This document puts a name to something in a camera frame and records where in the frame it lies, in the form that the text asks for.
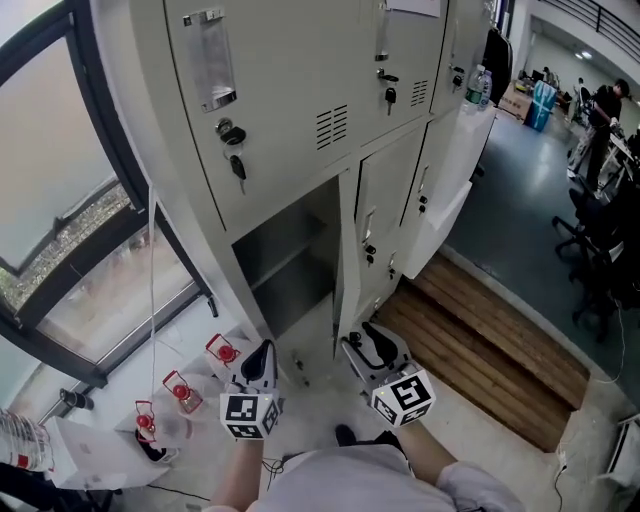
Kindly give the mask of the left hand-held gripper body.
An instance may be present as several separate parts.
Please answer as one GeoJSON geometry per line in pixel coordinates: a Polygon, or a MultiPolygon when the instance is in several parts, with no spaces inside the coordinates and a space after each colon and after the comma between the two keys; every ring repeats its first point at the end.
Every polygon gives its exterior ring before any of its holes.
{"type": "Polygon", "coordinates": [[[220,422],[236,440],[264,440],[277,425],[283,403],[272,380],[231,382],[219,397],[220,422]]]}

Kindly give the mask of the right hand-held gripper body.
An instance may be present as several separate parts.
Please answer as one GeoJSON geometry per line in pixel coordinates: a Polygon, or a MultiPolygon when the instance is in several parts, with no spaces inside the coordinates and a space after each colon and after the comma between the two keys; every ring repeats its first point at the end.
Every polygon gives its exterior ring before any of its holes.
{"type": "Polygon", "coordinates": [[[399,428],[425,416],[434,404],[434,390],[426,370],[408,352],[379,369],[369,367],[353,352],[350,366],[363,382],[369,407],[390,426],[399,428]]]}

